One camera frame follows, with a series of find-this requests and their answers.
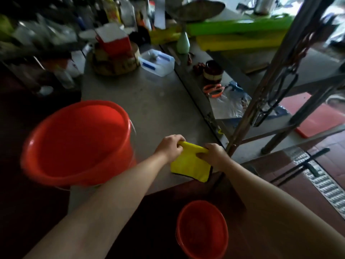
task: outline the wooden chopping block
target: wooden chopping block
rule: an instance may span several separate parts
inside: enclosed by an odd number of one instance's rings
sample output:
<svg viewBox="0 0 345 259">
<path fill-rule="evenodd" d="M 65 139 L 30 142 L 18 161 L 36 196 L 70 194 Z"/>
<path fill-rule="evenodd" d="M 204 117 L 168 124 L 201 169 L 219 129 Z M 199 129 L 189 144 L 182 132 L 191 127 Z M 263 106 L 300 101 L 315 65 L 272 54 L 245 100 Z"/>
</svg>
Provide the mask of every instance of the wooden chopping block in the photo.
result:
<svg viewBox="0 0 345 259">
<path fill-rule="evenodd" d="M 93 70 L 100 75 L 116 76 L 134 71 L 140 62 L 139 48 L 136 43 L 131 42 L 132 50 L 117 57 L 109 57 L 98 43 L 95 45 L 92 56 Z"/>
</svg>

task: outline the metal floor grate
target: metal floor grate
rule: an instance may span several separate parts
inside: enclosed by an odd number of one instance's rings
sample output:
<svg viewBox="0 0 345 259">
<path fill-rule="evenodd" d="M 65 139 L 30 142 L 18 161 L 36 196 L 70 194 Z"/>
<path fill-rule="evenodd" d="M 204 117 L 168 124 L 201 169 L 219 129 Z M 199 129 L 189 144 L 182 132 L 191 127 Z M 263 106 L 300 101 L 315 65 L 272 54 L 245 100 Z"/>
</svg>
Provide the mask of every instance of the metal floor grate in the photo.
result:
<svg viewBox="0 0 345 259">
<path fill-rule="evenodd" d="M 285 153 L 295 164 L 307 160 L 310 155 L 300 148 L 287 149 Z M 304 176 L 312 182 L 316 189 L 326 198 L 335 210 L 345 219 L 345 191 L 325 170 L 315 161 L 310 161 L 315 170 L 320 174 L 315 177 L 308 169 L 303 171 Z"/>
</svg>

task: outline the forearm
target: forearm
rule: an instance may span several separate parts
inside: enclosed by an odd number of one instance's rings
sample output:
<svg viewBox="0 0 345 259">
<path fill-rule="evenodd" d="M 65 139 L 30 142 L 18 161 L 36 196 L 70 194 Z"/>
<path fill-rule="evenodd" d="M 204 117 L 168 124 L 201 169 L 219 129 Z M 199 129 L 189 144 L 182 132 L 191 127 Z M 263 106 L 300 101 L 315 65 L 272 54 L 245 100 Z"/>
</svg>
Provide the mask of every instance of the forearm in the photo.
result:
<svg viewBox="0 0 345 259">
<path fill-rule="evenodd" d="M 27 258 L 104 258 L 166 162 L 162 154 L 154 154 L 105 183 Z"/>
<path fill-rule="evenodd" d="M 299 201 L 231 159 L 222 170 L 248 215 L 265 230 L 284 257 L 344 257 L 345 239 Z"/>
</svg>

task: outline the scissors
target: scissors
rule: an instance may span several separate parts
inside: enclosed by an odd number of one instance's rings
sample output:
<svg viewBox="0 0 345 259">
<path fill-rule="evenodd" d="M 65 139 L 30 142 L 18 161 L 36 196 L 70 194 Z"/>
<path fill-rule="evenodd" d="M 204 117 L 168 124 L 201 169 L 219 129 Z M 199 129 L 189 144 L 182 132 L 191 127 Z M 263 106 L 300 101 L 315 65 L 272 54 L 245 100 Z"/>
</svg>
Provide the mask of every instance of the scissors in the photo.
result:
<svg viewBox="0 0 345 259">
<path fill-rule="evenodd" d="M 203 88 L 203 92 L 211 98 L 220 97 L 224 91 L 225 87 L 223 87 L 220 83 L 216 85 L 206 85 Z"/>
</svg>

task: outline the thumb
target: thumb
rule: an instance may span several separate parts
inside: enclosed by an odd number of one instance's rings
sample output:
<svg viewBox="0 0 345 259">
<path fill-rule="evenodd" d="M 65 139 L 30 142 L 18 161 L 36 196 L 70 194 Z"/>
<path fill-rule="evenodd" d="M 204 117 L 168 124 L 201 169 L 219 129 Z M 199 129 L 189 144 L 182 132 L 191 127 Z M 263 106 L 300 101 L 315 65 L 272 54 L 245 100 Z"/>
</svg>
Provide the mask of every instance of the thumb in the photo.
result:
<svg viewBox="0 0 345 259">
<path fill-rule="evenodd" d="M 178 152 L 181 154 L 182 151 L 183 151 L 183 147 L 182 147 L 181 145 L 179 145 L 179 146 L 177 147 L 177 150 L 178 150 Z"/>
<path fill-rule="evenodd" d="M 205 153 L 196 153 L 196 157 L 198 157 L 201 160 L 205 160 L 206 154 Z"/>
</svg>

